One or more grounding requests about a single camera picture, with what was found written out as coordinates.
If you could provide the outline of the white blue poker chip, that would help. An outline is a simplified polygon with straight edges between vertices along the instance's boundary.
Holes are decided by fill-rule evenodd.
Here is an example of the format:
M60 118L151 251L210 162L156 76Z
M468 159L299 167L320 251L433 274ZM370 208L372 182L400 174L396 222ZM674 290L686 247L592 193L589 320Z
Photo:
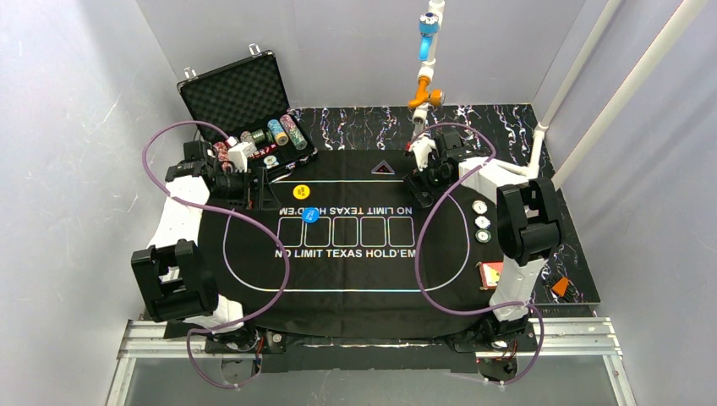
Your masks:
M489 229L491 226L491 221L486 216L478 216L475 218L474 223L477 228L479 229Z

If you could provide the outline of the yellow big blind button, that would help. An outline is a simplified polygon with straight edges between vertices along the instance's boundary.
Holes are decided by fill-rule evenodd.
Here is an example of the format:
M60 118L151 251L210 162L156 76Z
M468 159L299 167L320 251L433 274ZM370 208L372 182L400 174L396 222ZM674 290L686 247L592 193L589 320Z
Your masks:
M306 200L310 196L310 187L306 184L298 184L293 188L293 197L297 200Z

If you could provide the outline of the green poker chip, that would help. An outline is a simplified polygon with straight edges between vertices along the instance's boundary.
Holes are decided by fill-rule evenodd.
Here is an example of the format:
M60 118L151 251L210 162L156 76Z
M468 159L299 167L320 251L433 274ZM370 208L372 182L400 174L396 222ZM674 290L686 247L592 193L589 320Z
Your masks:
M487 229L479 229L474 237L481 244L488 244L492 239L491 233Z

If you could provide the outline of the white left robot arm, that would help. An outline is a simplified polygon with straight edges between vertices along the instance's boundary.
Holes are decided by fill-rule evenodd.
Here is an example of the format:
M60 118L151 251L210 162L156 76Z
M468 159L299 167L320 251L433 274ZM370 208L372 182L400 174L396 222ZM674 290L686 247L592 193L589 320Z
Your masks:
M155 322L179 321L214 334L243 326L243 306L219 292L216 278L200 253L203 207L212 199L262 206L265 170L249 167L256 148L235 139L184 144L184 159L168 168L162 188L168 192L160 222L148 246L135 251L131 267Z

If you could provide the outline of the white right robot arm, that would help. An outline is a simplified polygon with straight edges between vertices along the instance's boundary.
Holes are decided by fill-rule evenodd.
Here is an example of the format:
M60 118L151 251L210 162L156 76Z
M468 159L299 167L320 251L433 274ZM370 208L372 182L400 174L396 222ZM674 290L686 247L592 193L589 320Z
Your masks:
M421 278L420 256L424 236L443 202L458 187L472 189L495 205L497 219L492 237L503 253L503 267L488 307L458 311L459 316L491 313L500 324L523 320L539 272L561 245L563 225L555 186L550 178L526 178L501 167L496 150L476 156L461 140L449 141L448 134L416 134L407 151L416 161L418 175L428 178L430 170L449 165L446 189L433 204L419 231L415 248L414 274Z

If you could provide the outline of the white grey poker chip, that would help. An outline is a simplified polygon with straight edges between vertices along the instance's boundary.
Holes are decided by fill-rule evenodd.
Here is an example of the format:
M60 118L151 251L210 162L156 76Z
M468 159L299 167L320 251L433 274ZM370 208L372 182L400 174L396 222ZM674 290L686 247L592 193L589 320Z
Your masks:
M471 207L472 207L473 212L479 216L483 216L488 211L487 204L482 200L475 200L472 203Z

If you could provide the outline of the blue small blind button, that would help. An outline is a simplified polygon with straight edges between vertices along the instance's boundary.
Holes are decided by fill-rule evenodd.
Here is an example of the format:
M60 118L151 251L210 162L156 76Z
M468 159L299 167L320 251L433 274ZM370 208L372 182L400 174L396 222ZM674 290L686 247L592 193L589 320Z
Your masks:
M320 210L317 207L305 207L302 211L302 220L307 224L312 224L320 219Z

